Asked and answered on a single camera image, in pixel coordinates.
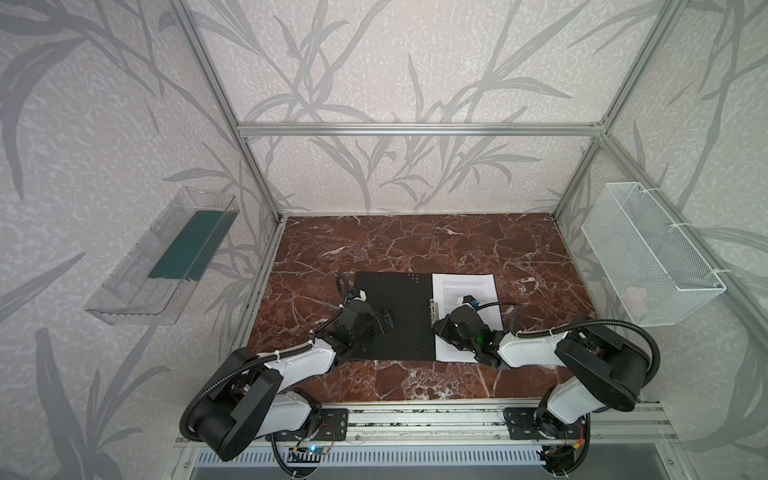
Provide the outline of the metal folder clip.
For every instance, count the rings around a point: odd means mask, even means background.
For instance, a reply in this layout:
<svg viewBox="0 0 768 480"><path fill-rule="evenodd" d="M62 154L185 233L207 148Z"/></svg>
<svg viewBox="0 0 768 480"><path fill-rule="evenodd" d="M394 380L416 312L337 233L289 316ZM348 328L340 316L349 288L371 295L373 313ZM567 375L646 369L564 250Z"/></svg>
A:
<svg viewBox="0 0 768 480"><path fill-rule="evenodd" d="M433 299L431 299L429 302L429 309L430 309L430 313L429 313L430 327L433 328L435 323L440 320L439 306Z"/></svg>

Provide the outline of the white black file folder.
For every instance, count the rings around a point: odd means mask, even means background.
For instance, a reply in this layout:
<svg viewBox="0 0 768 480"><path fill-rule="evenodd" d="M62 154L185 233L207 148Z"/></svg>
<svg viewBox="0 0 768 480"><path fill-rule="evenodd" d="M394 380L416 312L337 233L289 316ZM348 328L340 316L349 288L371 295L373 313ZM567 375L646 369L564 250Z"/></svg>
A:
<svg viewBox="0 0 768 480"><path fill-rule="evenodd" d="M394 313L394 329L372 341L366 359L387 361L437 361L430 327L432 273L358 272L354 286L364 290L375 309Z"/></svg>

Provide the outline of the printed paper sheet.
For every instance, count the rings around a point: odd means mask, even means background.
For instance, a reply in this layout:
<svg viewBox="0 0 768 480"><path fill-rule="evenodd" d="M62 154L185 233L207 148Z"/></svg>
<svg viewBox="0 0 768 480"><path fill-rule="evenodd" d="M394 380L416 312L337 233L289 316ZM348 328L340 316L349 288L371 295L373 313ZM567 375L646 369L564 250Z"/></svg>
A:
<svg viewBox="0 0 768 480"><path fill-rule="evenodd" d="M498 300L494 276L433 274L432 275L433 321L442 320L462 304L465 296L474 297L480 305ZM476 363L471 351L462 351L445 340L435 339L435 356L438 362Z"/></svg>

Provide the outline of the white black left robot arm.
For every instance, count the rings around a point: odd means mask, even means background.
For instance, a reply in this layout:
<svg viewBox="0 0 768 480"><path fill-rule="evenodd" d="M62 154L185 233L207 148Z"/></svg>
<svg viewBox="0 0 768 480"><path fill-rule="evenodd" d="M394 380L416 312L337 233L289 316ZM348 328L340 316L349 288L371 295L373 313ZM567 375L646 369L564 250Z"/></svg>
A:
<svg viewBox="0 0 768 480"><path fill-rule="evenodd" d="M394 324L391 309L352 296L306 342L266 353L233 351L184 409L181 436L205 443L224 461L257 438L276 441L279 432L312 436L321 429L321 404L291 388L357 358Z"/></svg>

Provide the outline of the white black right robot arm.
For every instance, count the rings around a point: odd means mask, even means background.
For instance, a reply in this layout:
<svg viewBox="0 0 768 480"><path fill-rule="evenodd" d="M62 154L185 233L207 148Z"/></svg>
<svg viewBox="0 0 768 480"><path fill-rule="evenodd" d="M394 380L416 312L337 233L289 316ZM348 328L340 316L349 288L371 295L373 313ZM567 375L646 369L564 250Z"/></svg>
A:
<svg viewBox="0 0 768 480"><path fill-rule="evenodd" d="M492 330L479 312L495 307L468 296L435 321L435 335L495 369L563 367L571 378L551 389L533 414L537 430L554 437L600 409L630 412L661 363L659 346L642 327L617 319L585 316L543 330Z"/></svg>

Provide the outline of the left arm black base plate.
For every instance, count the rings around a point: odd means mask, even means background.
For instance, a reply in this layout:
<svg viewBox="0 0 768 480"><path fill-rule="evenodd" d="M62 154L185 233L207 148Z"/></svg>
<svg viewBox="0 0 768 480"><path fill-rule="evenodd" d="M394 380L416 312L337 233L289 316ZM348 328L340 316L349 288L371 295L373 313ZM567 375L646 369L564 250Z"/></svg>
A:
<svg viewBox="0 0 768 480"><path fill-rule="evenodd" d="M325 408L312 411L308 419L297 430L282 430L269 434L278 442L309 439L313 441L343 441L349 426L349 410L346 408Z"/></svg>

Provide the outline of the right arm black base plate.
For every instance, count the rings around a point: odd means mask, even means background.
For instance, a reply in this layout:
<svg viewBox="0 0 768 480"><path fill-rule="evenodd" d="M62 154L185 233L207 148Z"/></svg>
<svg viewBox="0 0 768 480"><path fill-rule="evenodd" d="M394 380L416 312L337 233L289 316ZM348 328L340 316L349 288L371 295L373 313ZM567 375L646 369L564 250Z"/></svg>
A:
<svg viewBox="0 0 768 480"><path fill-rule="evenodd" d="M586 417L564 423L545 407L507 407L503 419L512 440L564 441L574 443L583 436Z"/></svg>

